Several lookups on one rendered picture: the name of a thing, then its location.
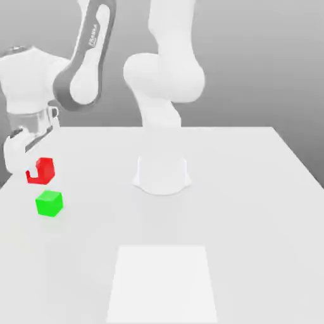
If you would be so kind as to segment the small red cube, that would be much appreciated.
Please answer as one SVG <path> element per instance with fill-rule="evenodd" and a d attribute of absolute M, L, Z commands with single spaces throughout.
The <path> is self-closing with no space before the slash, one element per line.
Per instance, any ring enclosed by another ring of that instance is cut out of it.
<path fill-rule="evenodd" d="M 47 185 L 55 176 L 54 163 L 52 158 L 39 158 L 36 162 L 37 177 L 31 177 L 27 170 L 27 182 L 30 184 Z"/>

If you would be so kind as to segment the small green cube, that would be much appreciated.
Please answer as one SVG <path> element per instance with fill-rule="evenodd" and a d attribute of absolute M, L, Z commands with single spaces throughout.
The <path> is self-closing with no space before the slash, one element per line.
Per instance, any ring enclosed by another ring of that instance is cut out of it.
<path fill-rule="evenodd" d="M 55 217 L 63 209 L 61 192 L 45 190 L 35 199 L 39 215 Z"/>

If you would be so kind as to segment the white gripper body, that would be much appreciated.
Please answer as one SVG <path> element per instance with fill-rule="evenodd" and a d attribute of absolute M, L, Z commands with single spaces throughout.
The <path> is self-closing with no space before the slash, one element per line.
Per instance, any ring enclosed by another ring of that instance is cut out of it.
<path fill-rule="evenodd" d="M 42 153 L 41 143 L 53 129 L 54 127 L 50 126 L 41 135 L 29 132 L 28 128 L 23 126 L 12 131 L 3 146 L 6 169 L 16 175 L 35 168 L 36 161 Z"/>

